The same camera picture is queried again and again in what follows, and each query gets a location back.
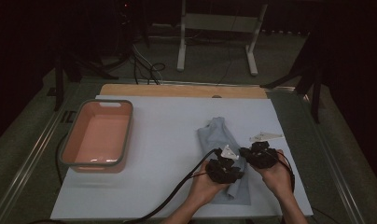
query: pink tray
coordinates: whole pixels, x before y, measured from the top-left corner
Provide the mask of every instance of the pink tray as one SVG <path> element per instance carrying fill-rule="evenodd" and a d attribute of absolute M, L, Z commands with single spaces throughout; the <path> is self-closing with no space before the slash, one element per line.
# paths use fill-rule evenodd
<path fill-rule="evenodd" d="M 129 101 L 90 100 L 77 115 L 60 161 L 77 172 L 118 173 L 133 120 Z"/>

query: white stand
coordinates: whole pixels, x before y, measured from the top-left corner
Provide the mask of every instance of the white stand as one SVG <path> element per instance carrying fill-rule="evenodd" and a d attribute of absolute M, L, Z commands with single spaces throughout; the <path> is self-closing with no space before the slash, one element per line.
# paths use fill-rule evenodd
<path fill-rule="evenodd" d="M 247 62 L 249 63 L 250 75 L 256 76 L 258 74 L 258 69 L 256 67 L 255 57 L 253 56 L 253 48 L 258 40 L 258 34 L 260 32 L 266 9 L 267 5 L 262 5 L 257 18 L 194 14 L 186 13 L 186 0 L 182 0 L 181 36 L 177 58 L 177 71 L 182 72 L 185 70 L 186 29 L 218 30 L 253 33 L 252 42 L 245 47 L 245 51 Z"/>

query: white table surface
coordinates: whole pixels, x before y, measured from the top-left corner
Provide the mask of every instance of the white table surface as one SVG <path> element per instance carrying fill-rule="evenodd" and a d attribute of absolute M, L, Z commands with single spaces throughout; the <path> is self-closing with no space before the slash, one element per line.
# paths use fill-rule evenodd
<path fill-rule="evenodd" d="M 225 118 L 241 147 L 260 133 L 282 128 L 271 100 L 98 95 L 133 103 L 133 126 L 124 170 L 84 174 L 69 169 L 54 205 L 52 219 L 130 219 L 153 211 L 202 159 L 196 131 L 212 118 Z M 269 141 L 284 150 L 296 176 L 295 196 L 305 216 L 313 214 L 285 138 Z M 281 210 L 261 176 L 248 169 L 251 205 L 207 204 L 194 218 L 280 216 Z M 154 217 L 167 217 L 189 193 L 188 181 Z"/>

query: towel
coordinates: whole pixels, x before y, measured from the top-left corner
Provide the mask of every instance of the towel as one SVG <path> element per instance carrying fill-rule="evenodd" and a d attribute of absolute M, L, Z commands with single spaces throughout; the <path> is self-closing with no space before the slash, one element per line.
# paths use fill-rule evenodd
<path fill-rule="evenodd" d="M 197 130 L 203 155 L 207 154 L 214 148 L 223 149 L 226 145 L 236 154 L 239 155 L 240 146 L 227 129 L 225 119 L 218 117 L 213 118 L 209 125 Z M 216 155 L 212 154 L 209 159 L 216 159 Z M 246 161 L 240 157 L 235 161 L 233 166 L 241 168 L 245 172 L 241 179 L 229 185 L 228 188 L 220 191 L 211 203 L 215 204 L 243 204 L 250 205 L 248 179 L 246 173 Z"/>

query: black cable on floor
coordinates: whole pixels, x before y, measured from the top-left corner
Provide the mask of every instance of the black cable on floor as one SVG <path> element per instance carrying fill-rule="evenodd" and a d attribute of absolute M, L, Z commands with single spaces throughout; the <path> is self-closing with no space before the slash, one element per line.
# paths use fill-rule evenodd
<path fill-rule="evenodd" d="M 61 144 L 63 143 L 63 140 L 65 139 L 66 136 L 67 136 L 67 133 L 61 138 L 60 142 L 58 143 L 57 147 L 55 148 L 55 158 L 54 158 L 55 168 L 57 169 L 58 179 L 60 181 L 61 187 L 63 186 L 63 176 L 61 175 L 60 164 L 59 164 L 58 158 L 59 158 L 59 152 L 60 152 Z"/>
<path fill-rule="evenodd" d="M 311 206 L 311 208 L 312 208 L 313 210 L 315 210 L 316 212 L 322 214 L 323 216 L 328 217 L 328 218 L 329 218 L 330 220 L 332 220 L 334 223 L 336 223 L 336 224 L 340 224 L 340 222 L 338 222 L 336 219 L 334 219 L 333 217 L 329 216 L 328 214 L 326 214 L 326 213 L 320 211 L 319 209 L 317 209 L 317 208 L 315 208 L 315 207 L 312 207 L 312 206 Z"/>
<path fill-rule="evenodd" d="M 35 223 L 60 223 L 60 224 L 66 224 L 66 222 L 60 221 L 60 220 L 53 220 L 53 219 L 40 219 L 33 222 L 29 222 L 27 224 L 35 224 Z"/>
<path fill-rule="evenodd" d="M 149 219 L 150 217 L 153 217 L 154 215 L 156 215 L 163 207 L 165 207 L 166 204 L 168 204 L 168 202 L 170 202 L 172 200 L 172 198 L 176 195 L 176 193 L 180 190 L 180 188 L 182 188 L 183 184 L 186 183 L 186 181 L 188 181 L 190 178 L 193 177 L 193 174 L 194 172 L 198 169 L 198 167 L 201 166 L 201 164 L 206 160 L 206 158 L 208 158 L 212 153 L 214 153 L 215 150 L 211 150 L 210 152 L 208 152 L 208 154 L 206 154 L 202 160 L 194 167 L 194 169 L 192 169 L 186 176 L 185 178 L 183 178 L 180 183 L 175 187 L 175 189 L 172 191 L 172 193 L 168 196 L 167 199 L 165 199 L 165 201 L 159 206 L 157 207 L 156 209 L 154 209 L 154 211 L 152 211 L 151 213 L 145 215 L 144 217 L 140 217 L 138 219 L 133 219 L 133 220 L 129 220 L 129 221 L 125 221 L 123 222 L 124 224 L 133 224 L 133 223 L 141 223 L 143 221 L 146 221 L 147 219 Z"/>
<path fill-rule="evenodd" d="M 227 68 L 226 68 L 226 72 L 224 73 L 224 76 L 221 77 L 221 79 L 218 81 L 217 86 L 220 85 L 220 83 L 223 81 L 223 79 L 227 76 L 227 74 L 229 73 L 229 70 L 230 70 L 231 64 L 232 64 L 232 61 L 231 61 L 231 53 L 230 53 L 230 41 L 229 41 L 229 43 L 228 43 L 228 50 L 229 50 L 229 66 L 227 66 Z"/>
<path fill-rule="evenodd" d="M 137 79 L 137 75 L 136 75 L 136 69 L 138 69 L 141 77 L 143 77 L 144 79 L 147 80 L 147 85 L 150 84 L 150 80 L 153 80 L 154 83 L 156 83 L 156 85 L 160 85 L 160 83 L 157 80 L 157 78 L 153 75 L 153 72 L 162 71 L 163 69 L 165 69 L 165 64 L 163 64 L 163 63 L 154 63 L 154 64 L 150 65 L 149 67 L 147 67 L 144 63 L 142 63 L 140 61 L 140 59 L 141 59 L 140 57 L 136 57 L 136 55 L 134 55 L 134 54 L 132 55 L 132 57 L 133 57 L 133 77 L 135 79 L 136 84 L 139 84 L 138 79 Z M 143 68 L 145 68 L 148 71 L 149 77 L 145 77 L 142 74 L 142 70 L 140 69 L 139 65 L 142 66 Z"/>
<path fill-rule="evenodd" d="M 314 216 L 311 216 L 311 218 L 314 220 L 314 222 L 316 222 L 316 224 L 320 224 L 320 222 L 318 222 Z"/>
<path fill-rule="evenodd" d="M 262 152 L 265 152 L 270 157 L 274 158 L 277 162 L 281 163 L 287 169 L 287 171 L 290 175 L 291 191 L 294 192 L 294 189 L 295 189 L 295 186 L 296 186 L 296 177 L 294 176 L 293 169 L 291 168 L 290 162 L 287 159 L 287 157 L 283 153 L 280 153 L 280 152 L 277 151 L 278 154 L 282 155 L 285 158 L 285 160 L 287 162 L 287 165 L 286 165 L 284 162 L 279 160 L 279 158 L 275 158 L 270 152 L 268 152 L 266 150 L 262 150 Z M 282 216 L 282 220 L 281 220 L 280 224 L 285 224 L 285 223 L 286 223 L 285 218 Z"/>

